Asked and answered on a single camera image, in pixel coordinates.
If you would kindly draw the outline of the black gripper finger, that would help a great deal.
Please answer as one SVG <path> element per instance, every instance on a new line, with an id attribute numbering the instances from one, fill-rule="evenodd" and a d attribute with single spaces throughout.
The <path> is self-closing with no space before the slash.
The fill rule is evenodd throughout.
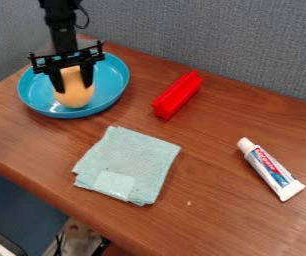
<path id="1" fill-rule="evenodd" d="M 83 87 L 89 88 L 93 84 L 93 63 L 90 60 L 85 60 L 79 64 L 79 72 L 81 72 Z"/>
<path id="2" fill-rule="evenodd" d="M 46 70 L 46 75 L 49 76 L 55 92 L 63 94 L 65 88 L 59 69 L 55 67 L 49 67 Z"/>

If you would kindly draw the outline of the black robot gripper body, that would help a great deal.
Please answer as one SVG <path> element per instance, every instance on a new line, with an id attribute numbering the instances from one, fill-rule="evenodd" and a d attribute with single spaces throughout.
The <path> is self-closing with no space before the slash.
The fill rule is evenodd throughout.
<path id="1" fill-rule="evenodd" d="M 98 39 L 79 39 L 73 25 L 50 28 L 51 44 L 41 51 L 28 54 L 34 73 L 46 73 L 49 67 L 63 69 L 78 66 L 90 60 L 93 66 L 105 59 Z"/>

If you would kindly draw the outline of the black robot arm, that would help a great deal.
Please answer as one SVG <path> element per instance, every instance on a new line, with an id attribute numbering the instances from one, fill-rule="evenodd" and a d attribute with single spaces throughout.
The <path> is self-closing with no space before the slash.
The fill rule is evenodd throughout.
<path id="1" fill-rule="evenodd" d="M 82 0 L 38 0 L 45 10 L 43 21 L 50 33 L 50 46 L 39 52 L 30 52 L 27 59 L 31 63 L 32 73 L 43 73 L 51 82 L 54 91 L 65 93 L 65 82 L 61 70 L 77 66 L 83 88 L 93 83 L 94 65 L 105 59 L 102 51 L 103 42 L 98 39 L 78 39 L 75 29 L 85 29 L 77 24 L 75 10 L 85 17 L 87 13 L 81 6 Z"/>

